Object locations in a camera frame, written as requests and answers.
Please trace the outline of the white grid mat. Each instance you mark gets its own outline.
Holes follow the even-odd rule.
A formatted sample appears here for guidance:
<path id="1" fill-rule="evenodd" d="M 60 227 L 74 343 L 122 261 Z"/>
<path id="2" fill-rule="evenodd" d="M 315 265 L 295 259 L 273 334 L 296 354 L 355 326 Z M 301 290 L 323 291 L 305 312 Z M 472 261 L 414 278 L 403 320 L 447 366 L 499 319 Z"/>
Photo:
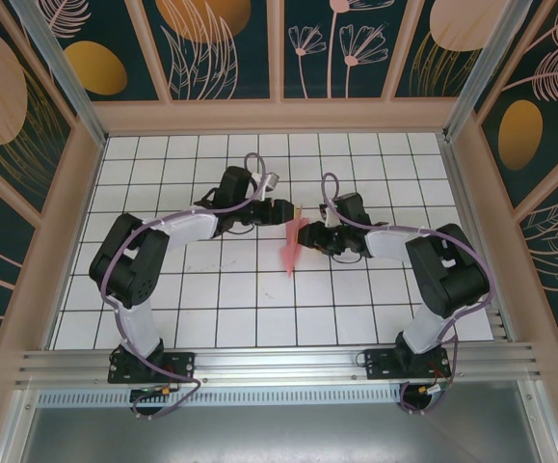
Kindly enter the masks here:
<path id="1" fill-rule="evenodd" d="M 278 174 L 274 195 L 319 217 L 321 176 L 358 192 L 375 222 L 438 228 L 459 219 L 431 133 L 301 133 L 114 137 L 107 143 L 73 254 L 50 349 L 113 349 L 114 315 L 89 268 L 123 212 L 170 214 L 216 186 L 225 169 L 257 152 Z M 421 297 L 412 270 L 390 259 L 302 250 L 287 273 L 284 227 L 235 226 L 167 255 L 150 304 L 168 348 L 331 346 L 390 343 Z"/>

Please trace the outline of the grey metal panel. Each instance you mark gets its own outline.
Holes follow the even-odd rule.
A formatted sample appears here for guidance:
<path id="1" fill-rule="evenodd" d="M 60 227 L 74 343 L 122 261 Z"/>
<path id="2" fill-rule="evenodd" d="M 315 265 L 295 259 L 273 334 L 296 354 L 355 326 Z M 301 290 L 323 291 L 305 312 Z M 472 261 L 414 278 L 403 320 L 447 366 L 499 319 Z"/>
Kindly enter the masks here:
<path id="1" fill-rule="evenodd" d="M 22 463 L 544 463 L 525 419 L 410 417 L 389 404 L 42 409 Z"/>

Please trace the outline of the aluminium corner post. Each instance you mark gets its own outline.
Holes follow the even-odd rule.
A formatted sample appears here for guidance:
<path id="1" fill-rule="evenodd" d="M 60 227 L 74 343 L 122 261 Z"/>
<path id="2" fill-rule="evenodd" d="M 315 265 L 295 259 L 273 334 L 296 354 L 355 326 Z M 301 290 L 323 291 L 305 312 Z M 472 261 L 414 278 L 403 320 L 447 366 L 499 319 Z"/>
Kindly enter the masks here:
<path id="1" fill-rule="evenodd" d="M 93 140 L 103 148 L 106 132 L 93 109 L 60 40 L 73 39 L 92 16 L 89 0 L 7 0 L 20 25 L 33 43 L 72 104 Z"/>
<path id="2" fill-rule="evenodd" d="M 445 123 L 442 130 L 445 143 L 452 144 L 460 134 L 478 98 L 492 79 L 495 69 L 526 18 L 532 1 L 508 1 Z"/>

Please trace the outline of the pink paper sheet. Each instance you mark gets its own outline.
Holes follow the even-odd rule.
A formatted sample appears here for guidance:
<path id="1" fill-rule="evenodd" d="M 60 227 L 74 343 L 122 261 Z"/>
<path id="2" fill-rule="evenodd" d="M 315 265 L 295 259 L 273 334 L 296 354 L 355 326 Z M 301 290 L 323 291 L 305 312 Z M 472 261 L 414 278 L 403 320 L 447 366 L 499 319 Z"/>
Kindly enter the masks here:
<path id="1" fill-rule="evenodd" d="M 298 237 L 300 230 L 308 224 L 302 210 L 295 208 L 294 218 L 285 224 L 286 244 L 280 249 L 280 257 L 288 278 L 291 278 L 296 267 L 302 246 Z"/>

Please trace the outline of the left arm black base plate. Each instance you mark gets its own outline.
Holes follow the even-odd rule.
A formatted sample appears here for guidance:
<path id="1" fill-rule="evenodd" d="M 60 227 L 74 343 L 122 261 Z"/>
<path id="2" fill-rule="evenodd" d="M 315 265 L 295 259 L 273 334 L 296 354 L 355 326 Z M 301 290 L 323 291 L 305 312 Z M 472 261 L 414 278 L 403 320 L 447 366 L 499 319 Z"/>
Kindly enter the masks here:
<path id="1" fill-rule="evenodd" d="M 147 360 L 169 373 L 185 376 L 187 382 L 193 377 L 195 355 L 191 352 L 168 353 L 157 350 Z M 113 351 L 109 356 L 109 361 L 110 366 L 107 373 L 109 384 L 159 384 L 173 381 L 165 374 L 149 368 L 136 356 L 122 348 Z"/>

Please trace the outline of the aluminium side rail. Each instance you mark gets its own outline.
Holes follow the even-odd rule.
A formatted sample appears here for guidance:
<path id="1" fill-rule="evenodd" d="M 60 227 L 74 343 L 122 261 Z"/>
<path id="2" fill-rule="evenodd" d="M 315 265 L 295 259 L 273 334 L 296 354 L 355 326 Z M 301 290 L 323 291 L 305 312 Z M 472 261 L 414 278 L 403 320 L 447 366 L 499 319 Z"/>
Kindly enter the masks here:
<path id="1" fill-rule="evenodd" d="M 462 229 L 474 250 L 490 269 L 495 287 L 495 295 L 485 309 L 478 313 L 466 315 L 457 321 L 456 328 L 459 339 L 464 341 L 513 342 L 516 340 L 515 329 L 508 315 L 507 304 L 503 299 L 501 287 L 492 265 L 491 253 L 477 216 L 475 203 L 463 178 L 459 159 L 453 146 L 442 135 L 438 136 L 438 146 Z"/>

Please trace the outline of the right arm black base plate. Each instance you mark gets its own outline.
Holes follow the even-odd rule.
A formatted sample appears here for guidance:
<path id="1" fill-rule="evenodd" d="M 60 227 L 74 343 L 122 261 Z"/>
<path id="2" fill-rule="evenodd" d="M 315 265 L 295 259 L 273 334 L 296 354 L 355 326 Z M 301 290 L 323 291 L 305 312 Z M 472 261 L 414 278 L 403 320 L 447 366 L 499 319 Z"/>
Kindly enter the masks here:
<path id="1" fill-rule="evenodd" d="M 364 368 L 369 380 L 432 381 L 438 372 L 442 377 L 451 375 L 447 350 L 440 346 L 424 354 L 403 353 L 396 348 L 367 349 Z"/>

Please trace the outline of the long aluminium base rail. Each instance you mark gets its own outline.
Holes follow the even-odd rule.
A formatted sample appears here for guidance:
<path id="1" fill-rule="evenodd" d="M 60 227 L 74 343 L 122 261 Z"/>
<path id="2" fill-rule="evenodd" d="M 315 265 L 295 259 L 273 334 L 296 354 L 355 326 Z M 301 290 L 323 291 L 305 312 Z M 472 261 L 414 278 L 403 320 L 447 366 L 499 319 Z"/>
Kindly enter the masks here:
<path id="1" fill-rule="evenodd" d="M 208 348 L 196 351 L 195 377 L 208 386 L 363 384 L 360 346 Z M 30 351 L 13 383 L 22 389 L 106 388 L 108 350 Z M 453 368 L 457 382 L 536 380 L 541 377 L 526 342 L 466 342 Z"/>

